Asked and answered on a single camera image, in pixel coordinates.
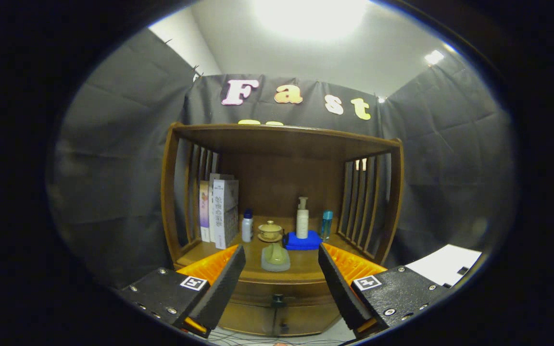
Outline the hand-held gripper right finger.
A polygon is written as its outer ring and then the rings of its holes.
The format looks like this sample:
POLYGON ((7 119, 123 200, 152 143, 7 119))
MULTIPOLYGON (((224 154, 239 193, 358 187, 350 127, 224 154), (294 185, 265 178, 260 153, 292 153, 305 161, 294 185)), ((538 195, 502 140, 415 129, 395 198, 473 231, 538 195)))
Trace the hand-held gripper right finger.
POLYGON ((405 266, 385 269, 336 246, 321 244, 317 262, 333 300, 356 339, 403 324, 449 292, 405 266))

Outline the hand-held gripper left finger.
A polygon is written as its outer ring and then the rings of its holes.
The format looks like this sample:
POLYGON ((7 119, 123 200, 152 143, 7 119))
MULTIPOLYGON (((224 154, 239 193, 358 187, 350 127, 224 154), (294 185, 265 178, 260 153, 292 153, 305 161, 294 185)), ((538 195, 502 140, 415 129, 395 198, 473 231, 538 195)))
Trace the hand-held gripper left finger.
POLYGON ((118 296, 156 320, 206 339, 220 322, 245 265, 244 248, 235 245, 179 270, 153 270, 119 289, 118 296))

